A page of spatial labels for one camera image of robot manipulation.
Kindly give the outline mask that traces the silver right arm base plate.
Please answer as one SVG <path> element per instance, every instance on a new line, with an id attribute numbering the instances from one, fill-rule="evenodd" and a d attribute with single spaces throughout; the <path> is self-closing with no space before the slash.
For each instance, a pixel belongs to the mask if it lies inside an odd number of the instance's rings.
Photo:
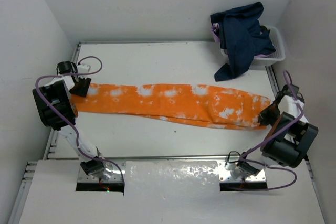
<path id="1" fill-rule="evenodd" d="M 234 164 L 226 164 L 224 161 L 217 162 L 218 177 L 221 183 L 265 183 L 266 174 L 261 170 L 257 175 L 245 176 Z"/>

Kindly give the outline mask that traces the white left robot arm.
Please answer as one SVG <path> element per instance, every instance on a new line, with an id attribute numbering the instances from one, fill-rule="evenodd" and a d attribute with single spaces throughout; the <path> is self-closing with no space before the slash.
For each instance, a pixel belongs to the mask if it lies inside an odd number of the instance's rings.
<path id="1" fill-rule="evenodd" d="M 56 75 L 37 78 L 32 90 L 39 117 L 44 126 L 63 136 L 76 152 L 80 167 L 87 176 L 108 181 L 113 164 L 107 161 L 96 146 L 80 136 L 76 128 L 78 110 L 72 95 L 87 96 L 93 74 L 91 67 L 72 61 L 60 62 Z"/>

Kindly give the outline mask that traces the orange tie-dye trousers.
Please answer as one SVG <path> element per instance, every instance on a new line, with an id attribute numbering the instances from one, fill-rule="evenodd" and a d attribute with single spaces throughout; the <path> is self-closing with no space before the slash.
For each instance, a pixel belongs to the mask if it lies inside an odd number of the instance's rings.
<path id="1" fill-rule="evenodd" d="M 267 97 L 205 84 L 126 86 L 92 83 L 85 97 L 73 95 L 80 112 L 126 114 L 212 129 L 262 129 Z"/>

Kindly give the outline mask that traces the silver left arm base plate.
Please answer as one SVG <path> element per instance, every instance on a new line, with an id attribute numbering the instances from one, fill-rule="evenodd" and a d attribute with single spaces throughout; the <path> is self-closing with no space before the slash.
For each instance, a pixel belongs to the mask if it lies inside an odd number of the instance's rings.
<path id="1" fill-rule="evenodd" d="M 115 164 L 92 164 L 81 165 L 77 182 L 79 183 L 121 183 L 121 174 L 125 174 L 124 169 L 118 169 Z"/>

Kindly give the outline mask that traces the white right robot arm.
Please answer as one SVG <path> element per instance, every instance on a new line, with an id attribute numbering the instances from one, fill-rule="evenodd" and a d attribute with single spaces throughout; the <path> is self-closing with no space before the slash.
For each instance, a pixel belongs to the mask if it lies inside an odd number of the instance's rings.
<path id="1" fill-rule="evenodd" d="M 259 125 L 271 129 L 260 146 L 248 150 L 237 162 L 242 178 L 256 176 L 274 164 L 295 168 L 301 163 L 318 134 L 318 128 L 304 115 L 304 104 L 299 87 L 286 84 L 272 104 L 260 112 Z"/>

